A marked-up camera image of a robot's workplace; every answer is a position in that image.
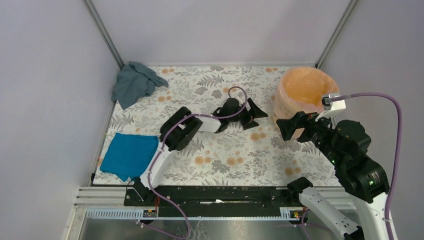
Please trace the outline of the pink plastic trash bag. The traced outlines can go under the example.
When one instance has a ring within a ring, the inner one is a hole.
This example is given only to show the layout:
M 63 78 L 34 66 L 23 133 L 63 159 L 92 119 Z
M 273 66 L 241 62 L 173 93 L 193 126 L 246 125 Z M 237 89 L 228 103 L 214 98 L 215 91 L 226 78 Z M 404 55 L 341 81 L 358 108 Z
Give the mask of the pink plastic trash bag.
M 322 97 L 340 93 L 336 81 L 313 67 L 294 67 L 287 70 L 277 85 L 273 101 L 273 120 L 291 119 L 298 112 L 327 112 Z

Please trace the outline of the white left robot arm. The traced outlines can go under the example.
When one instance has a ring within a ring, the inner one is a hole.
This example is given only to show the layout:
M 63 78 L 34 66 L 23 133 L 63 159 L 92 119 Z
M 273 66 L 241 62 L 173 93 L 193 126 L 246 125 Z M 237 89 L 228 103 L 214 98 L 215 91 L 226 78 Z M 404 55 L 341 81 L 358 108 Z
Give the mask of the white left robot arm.
M 244 130 L 259 126 L 255 119 L 267 118 L 269 115 L 261 110 L 251 98 L 244 103 L 229 97 L 223 106 L 211 114 L 194 113 L 186 106 L 175 112 L 160 128 L 157 149 L 139 182 L 143 186 L 136 192 L 136 199 L 144 206 L 155 200 L 154 190 L 160 185 L 164 170 L 174 155 L 182 151 L 198 132 L 219 134 L 226 130 L 230 123 L 240 123 Z

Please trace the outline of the yellow trash bin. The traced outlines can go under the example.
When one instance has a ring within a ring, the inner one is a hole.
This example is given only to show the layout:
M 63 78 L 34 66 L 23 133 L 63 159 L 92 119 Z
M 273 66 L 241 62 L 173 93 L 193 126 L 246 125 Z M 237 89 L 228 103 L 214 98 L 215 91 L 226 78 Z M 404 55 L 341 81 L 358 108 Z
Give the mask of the yellow trash bin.
M 340 92 L 336 81 L 313 67 L 295 67 L 281 77 L 283 92 L 292 100 L 304 104 L 321 105 L 322 96 Z

